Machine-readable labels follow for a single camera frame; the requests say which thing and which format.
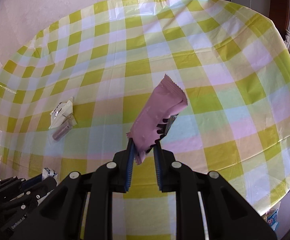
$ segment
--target pink snack wrapper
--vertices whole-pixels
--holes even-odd
[[[128,138],[133,138],[138,153],[135,155],[137,164],[141,164],[146,156],[146,151],[155,140],[160,139],[157,131],[158,124],[163,124],[163,119],[177,115],[187,106],[187,98],[169,76],[165,75],[162,81],[154,88],[141,113],[127,133]]]

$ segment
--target clear plastic packet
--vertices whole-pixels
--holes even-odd
[[[73,114],[73,98],[70,98],[66,103],[59,103],[56,108],[51,111],[51,125],[49,129],[60,126],[71,114]]]
[[[160,139],[160,125],[166,123],[171,116],[177,116],[186,107],[185,93],[165,75],[127,133],[128,138],[133,138],[138,151],[135,155],[137,164],[144,161],[146,151]]]
[[[77,123],[75,121],[75,118],[72,114],[68,115],[58,129],[52,134],[52,138],[54,141],[59,141],[61,138],[63,138],[70,130],[72,130],[73,126],[75,126]]]

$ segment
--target table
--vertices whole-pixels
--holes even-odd
[[[266,212],[290,189],[290,56],[269,19],[223,0],[108,0],[40,31],[0,70],[1,179],[110,161],[165,74],[189,106],[162,147]],[[70,97],[77,125],[54,143],[49,113]],[[114,239],[175,238],[152,154],[113,209]]]

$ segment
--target checkered tablecloth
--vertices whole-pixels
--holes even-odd
[[[94,171],[168,74],[186,93],[162,147],[216,170],[260,213],[290,189],[290,56],[273,23],[223,0],[109,0],[40,31],[0,70],[0,178]],[[54,143],[50,112],[77,125]],[[174,194],[153,155],[113,200],[114,239],[174,239]]]

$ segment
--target metal bolt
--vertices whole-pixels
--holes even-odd
[[[109,163],[106,164],[106,167],[109,168],[109,169],[113,169],[113,168],[115,168],[116,166],[117,166],[117,164],[114,163],[114,162],[109,162]]]
[[[77,179],[78,176],[79,176],[79,173],[78,173],[77,171],[73,171],[73,172],[71,172],[70,175],[69,175],[69,177],[70,177],[71,179]]]
[[[182,166],[182,164],[180,162],[172,162],[172,167],[175,169],[178,169]]]
[[[216,171],[211,171],[209,173],[209,176],[212,178],[212,179],[217,179],[220,175],[218,174],[218,172]]]

